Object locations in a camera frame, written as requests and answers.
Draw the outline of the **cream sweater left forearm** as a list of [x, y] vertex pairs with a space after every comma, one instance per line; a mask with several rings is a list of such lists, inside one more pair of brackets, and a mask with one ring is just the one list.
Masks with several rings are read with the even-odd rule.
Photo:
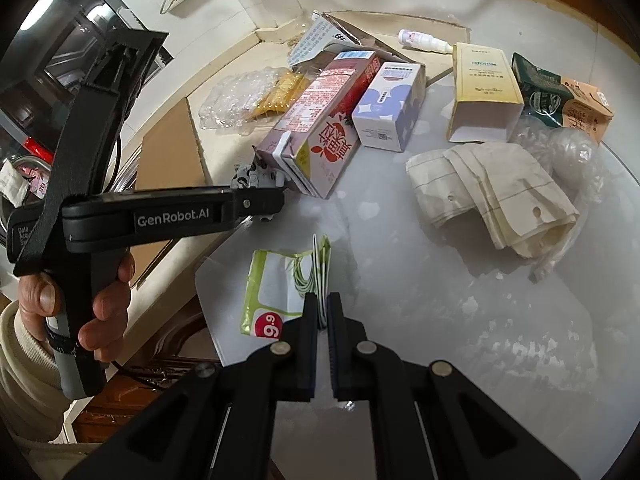
[[62, 479], [98, 447], [59, 444], [70, 407], [54, 359], [24, 326], [18, 303], [1, 313], [3, 479]]

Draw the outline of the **person's left hand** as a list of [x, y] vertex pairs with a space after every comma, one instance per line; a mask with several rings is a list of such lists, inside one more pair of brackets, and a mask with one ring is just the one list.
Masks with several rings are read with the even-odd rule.
[[77, 327], [81, 348], [102, 363], [115, 361], [124, 346], [131, 300], [130, 280], [136, 264], [130, 252], [122, 255], [117, 276], [91, 297], [81, 298], [80, 308], [70, 305], [70, 291], [61, 290], [50, 275], [38, 273], [18, 280], [18, 314], [26, 330], [48, 351], [44, 321], [65, 311], [79, 314], [84, 324]]

